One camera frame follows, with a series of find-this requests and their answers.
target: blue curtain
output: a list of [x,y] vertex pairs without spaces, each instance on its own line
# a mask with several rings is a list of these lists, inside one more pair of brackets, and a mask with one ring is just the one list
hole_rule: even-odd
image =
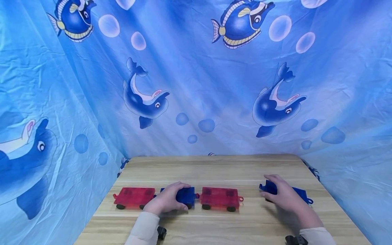
[[0,244],[73,244],[131,157],[263,153],[392,243],[390,9],[2,1]]

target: table surface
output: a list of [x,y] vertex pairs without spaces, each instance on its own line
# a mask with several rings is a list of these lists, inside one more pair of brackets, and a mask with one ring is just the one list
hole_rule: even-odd
[[294,155],[188,156],[133,158],[114,183],[76,245],[123,245],[140,210],[118,210],[113,194],[122,187],[154,187],[159,192],[176,181],[195,186],[238,189],[244,197],[238,212],[195,208],[165,214],[160,225],[167,229],[164,245],[285,244],[285,236],[298,232],[296,219],[260,197],[264,174],[279,174],[294,187],[305,189],[313,209],[338,245],[368,245],[351,219],[325,188]]

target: person's left hand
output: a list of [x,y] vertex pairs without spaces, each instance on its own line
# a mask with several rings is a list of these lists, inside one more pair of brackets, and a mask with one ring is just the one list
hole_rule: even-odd
[[185,204],[176,201],[176,195],[182,188],[190,187],[190,185],[181,182],[168,185],[161,193],[147,203],[143,211],[159,216],[163,212],[170,212],[175,209],[188,210]]

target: bubble print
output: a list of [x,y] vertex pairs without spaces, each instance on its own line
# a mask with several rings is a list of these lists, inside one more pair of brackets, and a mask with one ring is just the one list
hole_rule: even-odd
[[89,140],[87,139],[87,136],[84,134],[76,136],[74,140],[74,148],[77,153],[85,153],[89,148]]
[[135,3],[135,0],[116,0],[116,2],[121,8],[129,10]]
[[313,32],[305,33],[297,42],[295,47],[297,53],[303,54],[312,47],[314,41],[316,40],[316,35]]
[[201,131],[210,133],[215,129],[215,122],[212,119],[204,119],[199,122],[198,126]]
[[301,130],[303,132],[308,132],[308,131],[314,129],[317,125],[318,125],[318,120],[309,119],[302,124]]
[[135,32],[131,36],[131,44],[136,50],[144,50],[147,47],[146,40],[140,32]]
[[109,158],[109,156],[107,155],[106,152],[101,152],[101,153],[99,154],[98,163],[99,163],[101,166],[104,166],[104,165],[107,163],[108,158]]
[[276,18],[269,29],[270,39],[274,42],[280,42],[290,33],[292,21],[287,15]]
[[302,149],[304,150],[309,150],[311,145],[312,142],[310,140],[305,140],[304,142],[301,143]]
[[346,139],[346,134],[337,127],[329,128],[322,136],[321,141],[328,144],[340,144]]
[[328,0],[301,0],[302,5],[308,9],[315,9],[323,5]]
[[179,113],[176,117],[176,123],[180,126],[184,126],[189,122],[189,118],[185,113]]
[[190,135],[190,136],[188,137],[188,143],[194,144],[194,143],[196,143],[196,142],[197,142],[197,136],[196,136],[196,135],[192,134],[192,135]]
[[116,37],[120,34],[120,25],[113,15],[104,15],[98,21],[101,32],[107,37]]

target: beige sleeve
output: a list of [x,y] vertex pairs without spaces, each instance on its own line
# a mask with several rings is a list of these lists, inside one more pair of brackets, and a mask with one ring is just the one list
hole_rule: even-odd
[[302,229],[299,234],[308,241],[309,245],[336,245],[331,234],[324,227]]
[[156,245],[158,223],[159,217],[155,214],[141,212],[125,245]]

